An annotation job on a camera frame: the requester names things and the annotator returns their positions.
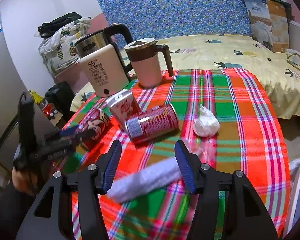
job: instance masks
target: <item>person's arm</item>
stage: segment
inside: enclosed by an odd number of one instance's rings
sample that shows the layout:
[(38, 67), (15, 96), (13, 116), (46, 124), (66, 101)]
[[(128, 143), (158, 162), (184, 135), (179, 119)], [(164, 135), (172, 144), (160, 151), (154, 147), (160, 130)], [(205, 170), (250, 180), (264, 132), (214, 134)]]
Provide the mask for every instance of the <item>person's arm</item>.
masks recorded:
[[(37, 177), (31, 174), (33, 185)], [(0, 239), (15, 239), (34, 198), (28, 172), (12, 171), (12, 180), (0, 196)]]

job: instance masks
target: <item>mug lid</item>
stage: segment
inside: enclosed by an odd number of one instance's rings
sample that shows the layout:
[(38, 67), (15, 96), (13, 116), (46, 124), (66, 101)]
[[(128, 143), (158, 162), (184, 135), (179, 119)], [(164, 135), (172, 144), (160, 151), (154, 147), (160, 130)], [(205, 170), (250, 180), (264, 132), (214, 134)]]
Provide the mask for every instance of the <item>mug lid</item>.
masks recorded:
[(149, 47), (150, 45), (154, 44), (154, 38), (144, 38), (137, 41), (133, 41), (126, 46), (124, 46), (125, 50), (139, 50), (146, 47)]

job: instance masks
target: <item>floor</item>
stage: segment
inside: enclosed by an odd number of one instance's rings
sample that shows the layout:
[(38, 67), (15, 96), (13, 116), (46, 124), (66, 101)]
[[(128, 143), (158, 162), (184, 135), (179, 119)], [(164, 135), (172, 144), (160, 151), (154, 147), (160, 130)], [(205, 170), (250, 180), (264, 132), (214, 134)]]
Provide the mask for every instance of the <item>floor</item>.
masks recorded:
[(298, 117), (292, 117), (290, 120), (279, 119), (284, 140), (287, 145), (289, 162), (300, 158), (300, 130), (298, 128), (297, 118)]

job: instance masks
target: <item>plaid tablecloth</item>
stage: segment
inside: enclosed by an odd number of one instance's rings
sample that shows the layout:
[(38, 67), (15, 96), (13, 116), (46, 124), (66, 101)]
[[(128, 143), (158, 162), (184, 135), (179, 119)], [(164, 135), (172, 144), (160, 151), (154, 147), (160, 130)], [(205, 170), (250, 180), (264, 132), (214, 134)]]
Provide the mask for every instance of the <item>plaid tablecloth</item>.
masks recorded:
[[(127, 89), (133, 92), (142, 110), (171, 103), (178, 114), (179, 133), (157, 137), (147, 146), (138, 147), (111, 117), (113, 126), (96, 147), (90, 152), (78, 147), (73, 156), (59, 164), (60, 168), (70, 173), (94, 163), (115, 139), (122, 143), (115, 179), (173, 156), (178, 139), (200, 142), (192, 126), (202, 103), (220, 122), (218, 134), (211, 138), (216, 149), (216, 169), (229, 173), (243, 170), (280, 233), (290, 193), (287, 149), (270, 100), (256, 77), (239, 68), (176, 70), (171, 78), (163, 71), (163, 76), (157, 88), (143, 89), (135, 79)], [(66, 127), (76, 125), (94, 104), (111, 114), (104, 98), (91, 96)], [(189, 195), (179, 180), (123, 204), (101, 196), (100, 206), (110, 239), (186, 239), (196, 201), (197, 197)], [(72, 206), (74, 235), (81, 239), (76, 194), (72, 194)], [(217, 239), (221, 236), (223, 215), (224, 192), (220, 192)]]

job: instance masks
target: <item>screw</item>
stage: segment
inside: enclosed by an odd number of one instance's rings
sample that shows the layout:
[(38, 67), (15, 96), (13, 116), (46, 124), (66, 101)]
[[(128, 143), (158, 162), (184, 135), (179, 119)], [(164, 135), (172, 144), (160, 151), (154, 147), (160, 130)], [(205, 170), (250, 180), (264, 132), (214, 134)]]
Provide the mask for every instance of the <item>screw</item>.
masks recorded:
[(235, 174), (238, 176), (238, 177), (242, 177), (243, 176), (243, 172), (242, 171), (235, 171)]
[(59, 178), (61, 174), (62, 174), (61, 171), (56, 171), (55, 173), (53, 173), (53, 177)]
[(201, 164), (200, 168), (206, 171), (206, 170), (210, 169), (210, 166), (207, 163), (204, 163), (204, 164)]
[(95, 164), (90, 164), (90, 165), (88, 166), (88, 170), (89, 170), (89, 171), (94, 171), (96, 168), (97, 168), (97, 166), (96, 166)]

